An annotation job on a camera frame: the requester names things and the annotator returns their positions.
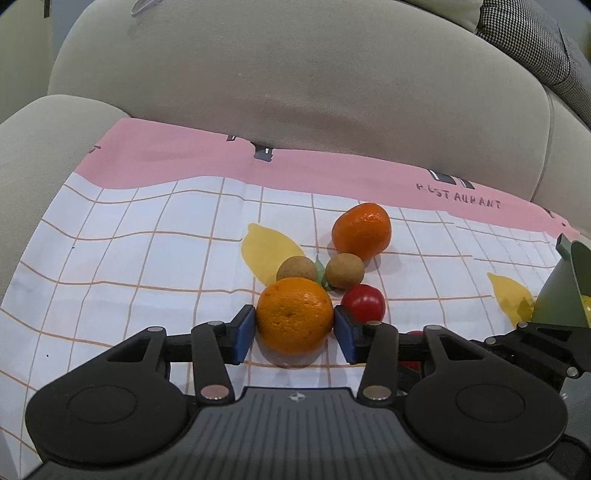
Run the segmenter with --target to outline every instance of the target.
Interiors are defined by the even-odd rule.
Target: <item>lemon illustration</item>
[[[275,283],[277,270],[285,260],[304,256],[300,246],[291,238],[257,223],[248,225],[241,253],[248,268],[264,286]]]
[[[585,310],[587,324],[591,328],[591,297],[588,297],[587,295],[581,295],[581,302],[583,302],[583,310]]]
[[[534,311],[534,299],[530,291],[515,280],[488,272],[495,298],[501,310],[509,317],[513,327],[519,322],[529,322]]]

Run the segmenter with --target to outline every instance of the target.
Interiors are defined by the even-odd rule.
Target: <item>green cup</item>
[[[588,328],[581,295],[591,297],[591,251],[563,234],[556,240],[556,250],[561,259],[535,301],[531,321]]]

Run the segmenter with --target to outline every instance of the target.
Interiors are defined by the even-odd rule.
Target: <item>houndstooth cushion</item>
[[[484,0],[476,35],[519,62],[591,127],[591,67],[534,0]]]

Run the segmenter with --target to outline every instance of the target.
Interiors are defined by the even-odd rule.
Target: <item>red object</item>
[[[386,301],[377,289],[369,285],[355,285],[343,296],[340,304],[359,322],[381,322],[386,314]]]
[[[412,332],[407,332],[412,335],[422,335],[422,330],[413,330]],[[412,370],[416,370],[417,372],[421,371],[421,362],[398,362],[400,365],[411,368]]]

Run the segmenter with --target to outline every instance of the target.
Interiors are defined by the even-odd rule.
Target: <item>orange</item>
[[[376,203],[362,203],[337,218],[332,241],[341,254],[369,260],[386,250],[392,238],[392,225],[386,210]]]
[[[256,306],[262,340],[284,355],[302,355],[319,348],[333,325],[329,295],[306,278],[283,278],[269,285]]]

